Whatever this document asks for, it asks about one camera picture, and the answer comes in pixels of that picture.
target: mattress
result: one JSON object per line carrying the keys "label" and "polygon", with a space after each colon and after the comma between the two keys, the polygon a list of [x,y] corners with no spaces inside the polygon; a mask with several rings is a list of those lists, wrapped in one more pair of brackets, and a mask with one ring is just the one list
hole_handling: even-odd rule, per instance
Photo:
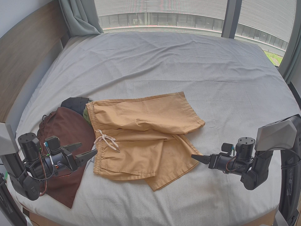
{"label": "mattress", "polygon": [[[255,44],[176,32],[118,32],[72,38],[26,106],[17,137],[37,132],[44,114],[68,97],[92,100],[141,98],[184,91],[203,128],[188,139],[204,155],[223,142],[256,138],[257,129],[301,113],[281,75]],[[253,191],[238,175],[198,164],[153,192],[144,180],[112,181],[86,166],[72,209],[48,195],[30,211],[62,225],[242,225],[276,208],[281,184],[280,152],[269,176]]]}

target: green lawn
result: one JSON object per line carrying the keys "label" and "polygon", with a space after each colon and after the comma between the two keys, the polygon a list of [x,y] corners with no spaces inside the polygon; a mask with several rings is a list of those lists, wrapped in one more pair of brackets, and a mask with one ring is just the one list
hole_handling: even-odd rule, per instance
{"label": "green lawn", "polygon": [[[283,57],[281,57],[281,56],[279,56],[279,55],[277,55],[277,54],[268,52],[268,51],[264,51],[264,53],[266,54],[266,56],[270,59],[270,61],[271,61],[275,66],[279,66],[279,64],[281,63],[281,61],[282,61],[282,59],[283,59]],[[275,63],[275,62],[272,60],[272,58],[276,59],[277,62],[278,62],[279,64]]]}

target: wooden headboard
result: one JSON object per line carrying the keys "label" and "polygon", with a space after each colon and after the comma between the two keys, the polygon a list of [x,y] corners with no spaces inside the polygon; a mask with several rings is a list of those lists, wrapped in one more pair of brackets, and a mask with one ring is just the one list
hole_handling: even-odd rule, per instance
{"label": "wooden headboard", "polygon": [[0,38],[0,122],[22,86],[68,31],[58,0],[34,11]]}

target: tan shorts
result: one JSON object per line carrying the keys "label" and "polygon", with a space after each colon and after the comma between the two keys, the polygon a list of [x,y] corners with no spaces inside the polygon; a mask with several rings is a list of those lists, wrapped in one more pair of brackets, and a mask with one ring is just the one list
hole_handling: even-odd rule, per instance
{"label": "tan shorts", "polygon": [[178,179],[198,161],[201,153],[184,134],[205,125],[183,92],[128,100],[102,100],[87,104],[99,138],[93,172],[112,180],[145,179],[153,191]]}

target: bed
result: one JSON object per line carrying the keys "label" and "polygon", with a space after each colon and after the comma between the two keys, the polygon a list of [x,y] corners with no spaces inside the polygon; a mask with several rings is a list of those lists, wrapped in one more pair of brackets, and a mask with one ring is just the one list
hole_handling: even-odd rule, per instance
{"label": "bed", "polygon": [[[17,137],[36,133],[42,116],[68,97],[122,99],[179,91],[206,122],[187,135],[204,155],[219,153],[223,142],[256,138],[258,127],[301,113],[283,78],[255,44],[189,33],[116,32],[68,41],[26,105]],[[243,225],[275,214],[280,186],[279,151],[267,181],[253,191],[237,175],[198,164],[153,192],[144,180],[100,177],[90,162],[69,209],[48,195],[30,201],[8,181],[13,198],[25,208],[74,226]]]}

